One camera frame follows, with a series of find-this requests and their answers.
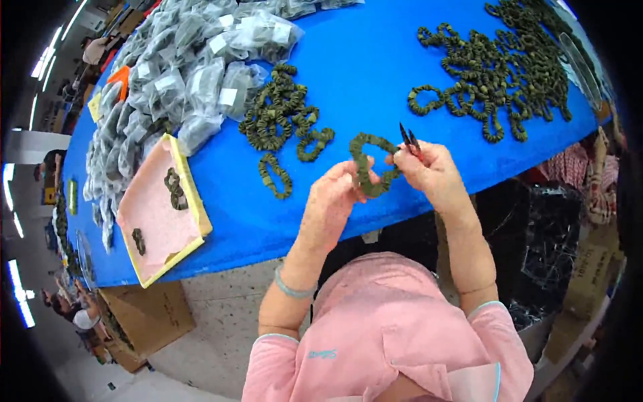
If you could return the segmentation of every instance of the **person in background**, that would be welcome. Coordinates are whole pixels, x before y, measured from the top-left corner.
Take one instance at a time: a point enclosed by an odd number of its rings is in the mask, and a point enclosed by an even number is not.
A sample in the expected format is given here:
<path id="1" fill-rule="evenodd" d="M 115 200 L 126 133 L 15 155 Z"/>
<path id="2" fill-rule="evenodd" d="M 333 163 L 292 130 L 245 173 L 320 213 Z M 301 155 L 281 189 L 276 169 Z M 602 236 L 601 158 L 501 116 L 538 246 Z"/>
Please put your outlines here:
<path id="1" fill-rule="evenodd" d="M 353 205 L 367 201 L 356 163 L 339 163 L 312 185 L 297 238 L 261 303 L 243 401 L 524 400 L 534 368 L 498 301 L 476 210 L 449 151 L 419 143 L 424 163 L 404 144 L 387 162 L 444 221 L 460 307 L 440 292 L 431 267 L 390 250 L 327 264 Z"/>
<path id="2" fill-rule="evenodd" d="M 57 280 L 56 283 L 61 290 L 64 289 L 64 287 L 60 285 L 59 280 Z M 100 321 L 100 310 L 94 299 L 89 296 L 78 279 L 74 281 L 74 286 L 78 289 L 79 301 L 71 303 L 68 300 L 68 298 L 71 299 L 71 296 L 67 291 L 63 291 L 63 295 L 61 295 L 60 293 L 51 294 L 43 289 L 42 296 L 44 305 L 51 307 L 56 314 L 73 323 L 78 328 L 85 330 L 91 329 Z"/>
<path id="3" fill-rule="evenodd" d="M 48 174 L 53 174 L 53 185 L 54 188 L 58 188 L 60 181 L 60 174 L 62 173 L 62 164 L 65 160 L 65 155 L 67 151 L 63 149 L 53 149 L 47 152 L 42 163 L 36 165 L 33 170 L 33 178 L 36 181 L 44 179 Z"/>
<path id="4" fill-rule="evenodd" d="M 88 36 L 85 36 L 80 46 L 85 50 L 82 55 L 82 60 L 85 63 L 92 65 L 99 64 L 100 59 L 103 57 L 103 53 L 105 53 L 105 48 L 110 40 L 111 38 L 108 36 L 98 39 L 92 39 Z"/>

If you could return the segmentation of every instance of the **printed logo on shirt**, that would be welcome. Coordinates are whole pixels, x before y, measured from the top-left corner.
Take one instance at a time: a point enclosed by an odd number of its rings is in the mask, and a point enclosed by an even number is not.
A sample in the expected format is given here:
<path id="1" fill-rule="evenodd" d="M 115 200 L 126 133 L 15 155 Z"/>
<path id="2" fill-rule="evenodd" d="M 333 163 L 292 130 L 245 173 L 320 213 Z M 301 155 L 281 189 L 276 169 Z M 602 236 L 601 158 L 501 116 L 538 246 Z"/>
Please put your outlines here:
<path id="1" fill-rule="evenodd" d="M 333 349 L 331 351 L 311 351 L 308 354 L 309 359 L 314 359 L 314 358 L 322 358 L 322 359 L 334 359 L 337 357 L 337 349 Z"/>

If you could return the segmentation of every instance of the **yellow label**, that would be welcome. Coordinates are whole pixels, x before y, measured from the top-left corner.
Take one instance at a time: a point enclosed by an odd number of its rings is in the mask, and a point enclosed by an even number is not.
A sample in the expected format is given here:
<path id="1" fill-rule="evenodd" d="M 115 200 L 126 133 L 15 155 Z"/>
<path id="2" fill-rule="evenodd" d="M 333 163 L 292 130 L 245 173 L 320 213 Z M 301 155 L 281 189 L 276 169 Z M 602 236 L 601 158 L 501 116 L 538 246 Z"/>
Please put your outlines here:
<path id="1" fill-rule="evenodd" d="M 100 92 L 94 95 L 94 97 L 87 103 L 87 107 L 89 108 L 89 112 L 91 113 L 91 119 L 94 120 L 94 123 L 100 119 L 100 115 L 98 114 L 98 104 L 100 103 Z"/>

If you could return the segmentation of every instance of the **thread snips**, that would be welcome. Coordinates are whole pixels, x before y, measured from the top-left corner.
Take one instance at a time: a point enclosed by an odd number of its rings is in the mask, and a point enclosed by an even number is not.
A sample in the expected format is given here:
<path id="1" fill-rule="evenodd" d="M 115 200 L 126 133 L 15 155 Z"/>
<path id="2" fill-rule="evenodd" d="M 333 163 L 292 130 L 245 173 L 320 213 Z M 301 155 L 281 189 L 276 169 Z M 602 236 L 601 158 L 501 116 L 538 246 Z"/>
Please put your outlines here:
<path id="1" fill-rule="evenodd" d="M 400 132 L 402 133 L 402 139 L 404 140 L 406 149 L 408 149 L 410 153 L 412 153 L 417 159 L 419 159 L 420 162 L 424 163 L 424 155 L 422 154 L 420 144 L 417 142 L 417 139 L 413 135 L 413 132 L 409 130 L 408 135 L 406 135 L 406 130 L 404 129 L 402 123 L 400 123 Z"/>

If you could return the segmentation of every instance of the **blue table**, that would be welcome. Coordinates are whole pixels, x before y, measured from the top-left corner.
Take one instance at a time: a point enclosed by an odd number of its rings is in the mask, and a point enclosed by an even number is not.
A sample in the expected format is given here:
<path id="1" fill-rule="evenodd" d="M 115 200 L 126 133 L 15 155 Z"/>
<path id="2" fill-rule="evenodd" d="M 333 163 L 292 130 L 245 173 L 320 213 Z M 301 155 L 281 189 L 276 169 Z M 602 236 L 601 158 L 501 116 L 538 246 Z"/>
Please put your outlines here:
<path id="1" fill-rule="evenodd" d="M 412 114 L 406 105 L 412 87 L 431 84 L 444 89 L 455 82 L 440 67 L 445 51 L 427 50 L 416 39 L 418 27 L 434 31 L 444 21 L 466 39 L 471 29 L 490 37 L 496 29 L 505 29 L 501 20 L 484 11 L 484 1 L 479 0 L 395 4 L 368 0 L 365 5 L 297 20 L 305 36 L 290 63 L 299 70 L 296 81 L 309 89 L 307 103 L 320 108 L 316 127 L 332 127 L 334 142 L 314 163 L 297 159 L 296 139 L 286 143 L 277 157 L 293 179 L 293 193 L 280 201 L 262 184 L 257 170 L 262 153 L 247 143 L 235 122 L 226 120 L 222 131 L 188 159 L 214 231 L 204 245 L 161 279 L 193 277 L 285 255 L 296 237 L 309 187 L 335 163 L 350 159 L 349 141 L 360 131 L 399 143 L 398 123 L 402 122 L 418 138 L 444 144 L 467 190 L 475 193 L 550 158 L 597 128 L 590 105 L 572 84 L 568 96 L 572 121 L 564 122 L 557 109 L 551 123 L 529 120 L 524 123 L 529 134 L 526 143 L 513 139 L 506 116 L 500 116 L 505 139 L 491 145 L 482 138 L 481 123 L 471 117 L 456 118 L 445 107 L 424 117 Z M 99 84 L 106 80 L 104 75 Z M 77 180 L 80 186 L 86 180 L 87 144 L 95 128 L 89 111 L 84 111 L 69 144 L 64 177 Z M 376 157 L 376 171 L 387 169 L 382 151 L 371 145 L 365 151 Z M 97 284 L 138 283 L 120 230 L 115 229 L 114 247 L 107 255 L 100 230 L 92 222 L 91 203 L 83 201 L 80 193 L 78 214 L 69 216 L 69 232 L 80 229 L 86 233 Z M 355 206 L 342 238 L 428 210 L 431 206 L 424 196 L 404 179 L 397 179 L 388 193 Z"/>

